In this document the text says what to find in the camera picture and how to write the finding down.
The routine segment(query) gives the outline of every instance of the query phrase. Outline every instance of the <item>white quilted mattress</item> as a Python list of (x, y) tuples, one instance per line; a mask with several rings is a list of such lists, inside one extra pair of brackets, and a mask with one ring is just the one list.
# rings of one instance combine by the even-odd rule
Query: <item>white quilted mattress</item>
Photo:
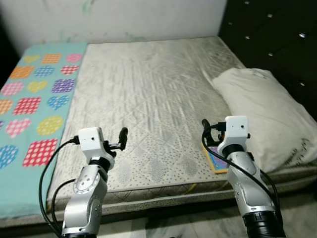
[[(104, 214), (233, 196), (226, 175), (212, 172), (201, 145), (201, 120), (230, 115), (202, 72), (213, 78), (231, 67), (243, 65), (217, 37), (88, 46), (63, 141), (81, 128), (100, 126), (105, 138), (117, 142), (121, 128), (129, 129), (126, 150), (118, 151), (108, 173)], [(79, 146), (59, 153), (49, 203), (55, 189), (77, 178), (85, 164)], [(304, 186), (315, 174), (310, 167), (291, 172), (291, 179), (290, 169), (273, 176), (280, 189)], [(61, 190), (57, 210), (64, 209), (71, 191)]]

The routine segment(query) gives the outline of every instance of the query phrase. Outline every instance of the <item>purple heart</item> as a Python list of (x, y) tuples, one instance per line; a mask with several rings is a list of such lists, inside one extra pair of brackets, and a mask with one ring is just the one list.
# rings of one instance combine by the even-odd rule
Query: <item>purple heart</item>
[(59, 79), (55, 81), (52, 92), (53, 93), (67, 93), (70, 92), (75, 85), (75, 79)]

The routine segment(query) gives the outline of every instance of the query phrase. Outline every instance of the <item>tufted headboard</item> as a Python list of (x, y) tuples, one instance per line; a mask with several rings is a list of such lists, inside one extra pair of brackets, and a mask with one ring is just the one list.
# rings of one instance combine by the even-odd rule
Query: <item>tufted headboard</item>
[(270, 70), (317, 120), (316, 0), (228, 0), (219, 36), (246, 67)]

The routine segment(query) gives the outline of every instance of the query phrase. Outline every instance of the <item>black cable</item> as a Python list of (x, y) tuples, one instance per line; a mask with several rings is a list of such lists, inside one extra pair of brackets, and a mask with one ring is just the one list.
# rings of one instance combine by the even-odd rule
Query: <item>black cable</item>
[(54, 195), (53, 195), (53, 198), (52, 198), (52, 219), (53, 219), (53, 222), (54, 224), (56, 225), (56, 227), (58, 227), (60, 229), (60, 227), (58, 226), (58, 221), (56, 219), (56, 215), (55, 215), (55, 200), (56, 200), (56, 196), (58, 194), (58, 192), (61, 190), (62, 187), (64, 187), (65, 185), (71, 183), (71, 182), (74, 182), (75, 179), (71, 179), (71, 180), (68, 180), (66, 182), (63, 182), (60, 186), (58, 186), (58, 188), (55, 190), (54, 192)]
[[(270, 197), (270, 199), (273, 201), (276, 209), (278, 210), (278, 214), (280, 213), (279, 210), (279, 206), (278, 206), (278, 202), (276, 201), (275, 197), (272, 195), (272, 193), (260, 182), (258, 181), (254, 176), (252, 176), (250, 173), (248, 173), (246, 170), (244, 170), (243, 168), (241, 168), (240, 166), (238, 166), (237, 164), (235, 164), (234, 162), (231, 162), (230, 160), (226, 159), (225, 157), (215, 153), (214, 151), (212, 151), (211, 149), (208, 148), (208, 146), (206, 145), (205, 142), (205, 134), (208, 133), (208, 130), (210, 130), (211, 128), (205, 128), (203, 134), (202, 134), (202, 143), (203, 143), (203, 147), (212, 155), (216, 156), (217, 158), (223, 160), (224, 162), (226, 162), (227, 164), (231, 165), (232, 167), (236, 168), (237, 170), (241, 171), (242, 173), (244, 173), (246, 176), (248, 176), (251, 180), (253, 180), (258, 186), (260, 186), (260, 188), (263, 189), (264, 192), (266, 192), (266, 194)], [(279, 217), (279, 220), (281, 221), (281, 223), (283, 224), (283, 220), (282, 220), (282, 216)]]
[(277, 192), (277, 188), (276, 188), (273, 180), (263, 170), (260, 170), (260, 172), (269, 181), (269, 183), (271, 184), (271, 186), (272, 186), (272, 188), (274, 190), (274, 194), (275, 194), (276, 205), (279, 207), (280, 203), (279, 203), (278, 192)]
[(279, 219), (279, 221), (281, 222), (281, 224), (283, 225), (283, 216), (281, 213), (281, 208), (280, 208), (280, 202), (279, 202), (279, 197), (278, 197), (278, 192), (277, 192), (277, 188), (273, 182), (273, 180), (263, 171), (260, 170), (261, 174), (269, 181), (269, 183), (271, 184), (274, 194), (275, 194), (275, 200), (276, 200), (276, 212), (277, 212), (277, 217)]
[(48, 223), (48, 225), (51, 227), (51, 229), (53, 230), (53, 232), (55, 233), (55, 235), (59, 238), (62, 238), (61, 236), (61, 232), (59, 230), (59, 227), (56, 227), (55, 224), (53, 224), (50, 219), (48, 218), (47, 214), (46, 214), (46, 210), (44, 208), (43, 205), (43, 198), (42, 198), (42, 184), (43, 184), (43, 178), (45, 175), (46, 170), (48, 169), (49, 165), (51, 164), (53, 158), (55, 157), (55, 155), (61, 150), (61, 148), (63, 148), (65, 145), (69, 144), (69, 143), (75, 143), (74, 139), (70, 139), (66, 142), (64, 142), (63, 144), (61, 144), (52, 154), (49, 162), (46, 164), (46, 166), (44, 167), (44, 170), (42, 171), (41, 177), (40, 177), (40, 182), (39, 182), (39, 203), (40, 203), (40, 209), (41, 209), (41, 213), (42, 216), (44, 218), (44, 220)]

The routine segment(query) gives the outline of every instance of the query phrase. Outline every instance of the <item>white pillow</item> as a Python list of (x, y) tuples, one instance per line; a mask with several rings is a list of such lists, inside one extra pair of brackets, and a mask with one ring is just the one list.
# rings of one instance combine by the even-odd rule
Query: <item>white pillow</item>
[(232, 115), (247, 116), (247, 140), (258, 166), (270, 172), (317, 158), (317, 123), (269, 71), (232, 68), (211, 80)]

